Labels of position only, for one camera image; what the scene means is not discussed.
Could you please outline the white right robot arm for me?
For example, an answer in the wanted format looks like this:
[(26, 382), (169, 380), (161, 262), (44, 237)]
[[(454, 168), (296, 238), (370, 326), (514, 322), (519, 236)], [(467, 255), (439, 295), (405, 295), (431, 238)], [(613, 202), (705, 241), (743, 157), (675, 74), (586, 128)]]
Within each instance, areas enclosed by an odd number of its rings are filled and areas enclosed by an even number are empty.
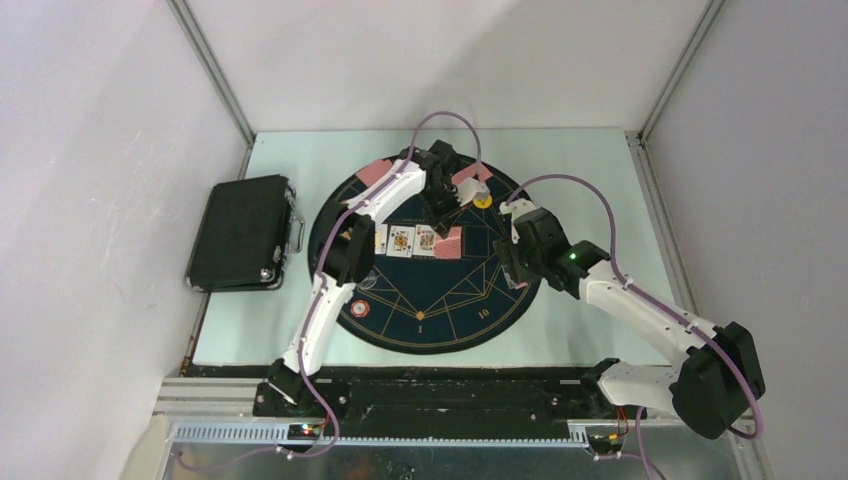
[(507, 285), (541, 281), (623, 322), (666, 360), (633, 365), (607, 358), (581, 378), (585, 411), (606, 418), (619, 407), (670, 413), (696, 434), (716, 439), (731, 430), (765, 392), (750, 332), (718, 326), (677, 306), (651, 302), (615, 272), (610, 255), (590, 241), (568, 241), (558, 219), (529, 200), (504, 202), (509, 234), (494, 243)]

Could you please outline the yellow big blind button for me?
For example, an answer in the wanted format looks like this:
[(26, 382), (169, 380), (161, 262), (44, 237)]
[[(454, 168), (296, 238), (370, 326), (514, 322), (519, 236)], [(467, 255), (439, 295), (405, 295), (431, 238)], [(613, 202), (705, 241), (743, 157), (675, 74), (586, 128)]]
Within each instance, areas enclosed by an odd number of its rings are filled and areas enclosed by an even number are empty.
[(475, 198), (472, 203), (476, 208), (485, 210), (491, 207), (493, 204), (493, 198), (491, 195), (488, 195), (485, 198)]

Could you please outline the single red playing card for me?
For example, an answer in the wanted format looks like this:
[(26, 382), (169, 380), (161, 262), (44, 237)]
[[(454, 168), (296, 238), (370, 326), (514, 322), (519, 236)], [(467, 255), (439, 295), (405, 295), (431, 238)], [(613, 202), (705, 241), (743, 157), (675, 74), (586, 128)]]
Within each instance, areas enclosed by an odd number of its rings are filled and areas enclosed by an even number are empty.
[(366, 187), (377, 183), (393, 166), (389, 159), (377, 159), (355, 173), (357, 179)]

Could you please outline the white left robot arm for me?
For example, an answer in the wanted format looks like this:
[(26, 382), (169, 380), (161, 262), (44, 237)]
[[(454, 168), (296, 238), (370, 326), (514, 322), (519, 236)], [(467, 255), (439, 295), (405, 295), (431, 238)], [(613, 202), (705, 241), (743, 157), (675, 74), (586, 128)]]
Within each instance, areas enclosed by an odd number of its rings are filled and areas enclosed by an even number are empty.
[(316, 226), (323, 241), (308, 308), (282, 356), (280, 372), (269, 378), (278, 390), (278, 404), (290, 415), (304, 416), (315, 406), (316, 390), (306, 381), (321, 368), (330, 327), (342, 306), (373, 267), (377, 227), (418, 196), (423, 201), (424, 223), (438, 237), (447, 237), (474, 197), (461, 194), (453, 182), (453, 176), (470, 161), (442, 140), (425, 150), (410, 146), (397, 159), (383, 159), (388, 169), (362, 193), (322, 211)]

